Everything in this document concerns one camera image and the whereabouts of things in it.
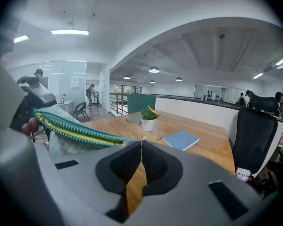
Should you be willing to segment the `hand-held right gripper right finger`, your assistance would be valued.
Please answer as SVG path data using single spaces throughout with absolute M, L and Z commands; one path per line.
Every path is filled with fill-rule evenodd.
M 249 226 L 261 198 L 213 161 L 165 145 L 142 143 L 147 184 L 131 226 Z

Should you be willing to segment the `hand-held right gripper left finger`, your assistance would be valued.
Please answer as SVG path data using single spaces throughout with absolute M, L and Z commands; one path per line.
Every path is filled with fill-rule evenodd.
M 126 186 L 141 162 L 140 142 L 54 157 L 34 148 L 62 225 L 118 226 L 129 218 Z

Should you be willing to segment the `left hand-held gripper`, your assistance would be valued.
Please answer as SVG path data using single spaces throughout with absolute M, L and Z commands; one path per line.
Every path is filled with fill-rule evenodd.
M 22 126 L 33 117 L 33 108 L 47 108 L 57 104 L 55 96 L 42 84 L 38 77 L 23 76 L 17 84 L 24 91 L 25 96 L 18 106 L 10 127 L 22 131 Z

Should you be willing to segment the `person's left hand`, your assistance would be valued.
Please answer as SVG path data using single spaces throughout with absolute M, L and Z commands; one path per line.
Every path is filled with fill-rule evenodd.
M 27 123 L 25 123 L 21 127 L 21 132 L 27 136 L 31 136 L 32 134 L 35 134 L 39 130 L 39 121 L 32 117 L 29 119 Z

